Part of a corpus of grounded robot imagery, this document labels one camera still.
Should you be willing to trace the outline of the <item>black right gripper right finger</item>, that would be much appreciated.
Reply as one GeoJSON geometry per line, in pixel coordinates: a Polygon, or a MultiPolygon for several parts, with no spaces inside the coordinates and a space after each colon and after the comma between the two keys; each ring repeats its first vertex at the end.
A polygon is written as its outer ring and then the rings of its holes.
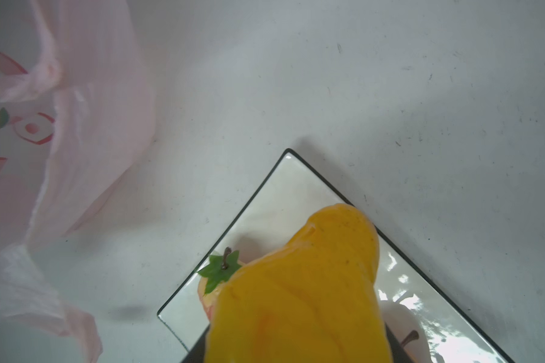
{"type": "Polygon", "coordinates": [[[416,331],[412,330],[402,340],[398,340],[389,326],[386,327],[388,343],[391,349],[391,355],[394,363],[414,363],[410,354],[406,351],[406,346],[416,340],[416,331]]]}

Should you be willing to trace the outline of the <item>yellow fake pear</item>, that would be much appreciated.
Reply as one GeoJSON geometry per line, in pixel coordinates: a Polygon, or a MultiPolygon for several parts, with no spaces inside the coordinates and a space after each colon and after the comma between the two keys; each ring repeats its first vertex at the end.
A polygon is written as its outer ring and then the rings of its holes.
{"type": "Polygon", "coordinates": [[[411,362],[432,362],[427,336],[417,315],[407,307],[391,301],[379,303],[388,332],[398,342],[411,362]]]}
{"type": "Polygon", "coordinates": [[[206,362],[390,362],[376,229],[336,204],[282,248],[242,266],[217,295],[206,362]]]}

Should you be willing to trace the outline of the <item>red fake strawberry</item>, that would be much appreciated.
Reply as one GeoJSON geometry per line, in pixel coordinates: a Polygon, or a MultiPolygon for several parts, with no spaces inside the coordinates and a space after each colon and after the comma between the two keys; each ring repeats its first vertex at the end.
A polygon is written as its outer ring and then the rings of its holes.
{"type": "Polygon", "coordinates": [[[226,247],[221,255],[211,254],[207,265],[197,271],[200,276],[198,298],[209,321],[224,284],[245,264],[239,257],[239,250],[226,247]]]}

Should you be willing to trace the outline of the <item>pink plastic bag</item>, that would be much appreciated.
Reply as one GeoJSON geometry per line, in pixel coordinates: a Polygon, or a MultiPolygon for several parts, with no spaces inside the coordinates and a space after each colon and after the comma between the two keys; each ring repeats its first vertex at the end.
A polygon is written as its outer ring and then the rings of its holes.
{"type": "Polygon", "coordinates": [[[95,215],[153,134],[125,1],[0,1],[0,320],[72,337],[98,361],[94,317],[31,255],[95,215]]]}

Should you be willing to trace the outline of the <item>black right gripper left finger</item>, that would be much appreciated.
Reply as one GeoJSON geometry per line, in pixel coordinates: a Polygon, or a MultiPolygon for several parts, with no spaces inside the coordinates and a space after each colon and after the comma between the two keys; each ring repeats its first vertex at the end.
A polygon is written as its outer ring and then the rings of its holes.
{"type": "Polygon", "coordinates": [[[207,333],[210,330],[210,326],[206,328],[204,333],[199,337],[195,345],[188,351],[186,357],[181,363],[203,363],[204,355],[206,351],[206,338],[207,333]]]}

